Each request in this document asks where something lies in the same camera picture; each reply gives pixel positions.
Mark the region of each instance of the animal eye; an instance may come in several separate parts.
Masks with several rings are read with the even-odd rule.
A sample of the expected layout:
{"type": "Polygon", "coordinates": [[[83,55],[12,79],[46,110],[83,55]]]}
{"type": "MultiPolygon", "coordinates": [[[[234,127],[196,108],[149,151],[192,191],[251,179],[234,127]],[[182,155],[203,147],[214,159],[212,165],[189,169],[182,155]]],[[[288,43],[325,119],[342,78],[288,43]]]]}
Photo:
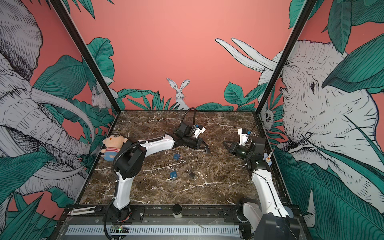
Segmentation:
{"type": "Polygon", "coordinates": [[[312,93],[314,94],[314,82],[311,83],[311,90],[312,90],[312,93]]]}

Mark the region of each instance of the plush toy head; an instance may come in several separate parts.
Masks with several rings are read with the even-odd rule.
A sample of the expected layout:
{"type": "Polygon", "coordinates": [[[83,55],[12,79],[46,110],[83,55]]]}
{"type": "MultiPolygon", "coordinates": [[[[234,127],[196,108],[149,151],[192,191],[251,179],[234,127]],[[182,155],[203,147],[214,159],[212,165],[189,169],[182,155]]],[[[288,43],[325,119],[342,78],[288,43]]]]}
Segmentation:
{"type": "Polygon", "coordinates": [[[123,143],[125,143],[128,139],[124,138],[121,135],[111,135],[103,140],[103,143],[106,147],[117,147],[121,148],[123,143]]]}

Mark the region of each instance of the brown marble surface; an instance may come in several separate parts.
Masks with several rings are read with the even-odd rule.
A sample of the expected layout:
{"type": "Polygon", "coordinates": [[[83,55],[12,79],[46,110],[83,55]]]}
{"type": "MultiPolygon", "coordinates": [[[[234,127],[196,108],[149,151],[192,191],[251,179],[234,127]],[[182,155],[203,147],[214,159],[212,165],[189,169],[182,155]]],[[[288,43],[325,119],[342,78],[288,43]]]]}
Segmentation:
{"type": "MultiPolygon", "coordinates": [[[[134,140],[161,136],[175,129],[184,111],[125,111],[119,116],[113,134],[134,140]]],[[[193,113],[186,116],[192,121],[193,113]]],[[[251,129],[255,125],[252,113],[197,112],[196,124],[206,131],[200,135],[210,146],[211,153],[187,147],[161,151],[145,158],[131,190],[132,204],[236,204],[242,197],[258,199],[256,188],[240,158],[229,154],[224,140],[238,141],[238,128],[251,129]],[[174,154],[180,154],[178,162],[174,154]],[[170,179],[170,167],[175,167],[176,179],[170,179]],[[196,175],[191,179],[186,171],[196,175]]],[[[115,182],[111,174],[112,162],[100,159],[85,188],[80,204],[108,204],[115,182]]]]}

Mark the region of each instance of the black frame post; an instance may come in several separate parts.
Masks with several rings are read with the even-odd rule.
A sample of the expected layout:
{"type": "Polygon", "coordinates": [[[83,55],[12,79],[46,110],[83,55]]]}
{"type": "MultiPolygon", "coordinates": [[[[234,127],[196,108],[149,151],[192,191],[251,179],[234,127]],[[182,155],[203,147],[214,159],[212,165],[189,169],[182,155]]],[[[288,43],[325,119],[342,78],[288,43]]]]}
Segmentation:
{"type": "Polygon", "coordinates": [[[115,100],[115,98],[112,96],[112,93],[109,90],[108,85],[104,81],[103,75],[101,74],[101,72],[100,72],[96,62],[94,61],[92,55],[88,51],[88,48],[85,45],[80,33],[77,31],[77,28],[75,27],[74,23],[72,22],[71,17],[68,15],[67,10],[65,9],[65,7],[63,6],[63,4],[61,3],[60,0],[50,0],[50,2],[52,4],[54,10],[56,11],[57,15],[60,17],[65,28],[67,29],[68,33],[71,35],[72,40],[74,41],[77,48],[79,49],[85,62],[88,64],[89,68],[91,69],[97,82],[100,84],[100,86],[103,89],[108,100],[111,102],[111,106],[115,110],[116,115],[119,114],[121,112],[120,107],[119,107],[117,101],[115,100]]]}
{"type": "Polygon", "coordinates": [[[291,32],[291,35],[287,41],[287,44],[285,45],[285,48],[283,50],[283,53],[281,54],[281,57],[279,59],[279,62],[276,65],[275,70],[273,71],[272,77],[269,80],[269,83],[265,89],[264,95],[262,99],[259,102],[259,105],[256,109],[256,115],[259,115],[265,102],[267,101],[270,93],[272,92],[273,86],[276,84],[277,79],[280,77],[280,73],[283,70],[283,67],[285,63],[288,60],[289,55],[291,54],[291,51],[293,47],[295,46],[295,43],[297,42],[297,39],[299,38],[301,31],[304,28],[305,23],[307,22],[308,17],[310,16],[310,13],[316,3],[316,0],[306,0],[299,17],[296,20],[296,24],[293,27],[293,30],[291,32]]]}

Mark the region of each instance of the stuffed animal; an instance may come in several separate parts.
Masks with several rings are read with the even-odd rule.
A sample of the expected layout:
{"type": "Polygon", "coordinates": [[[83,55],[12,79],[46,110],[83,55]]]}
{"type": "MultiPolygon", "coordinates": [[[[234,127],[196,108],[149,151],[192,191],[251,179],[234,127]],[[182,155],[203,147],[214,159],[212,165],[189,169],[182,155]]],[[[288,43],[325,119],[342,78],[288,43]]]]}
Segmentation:
{"type": "Polygon", "coordinates": [[[120,151],[122,145],[127,141],[127,138],[124,138],[121,135],[111,135],[103,140],[103,143],[107,148],[100,150],[101,155],[108,162],[113,161],[117,153],[120,151]]]}

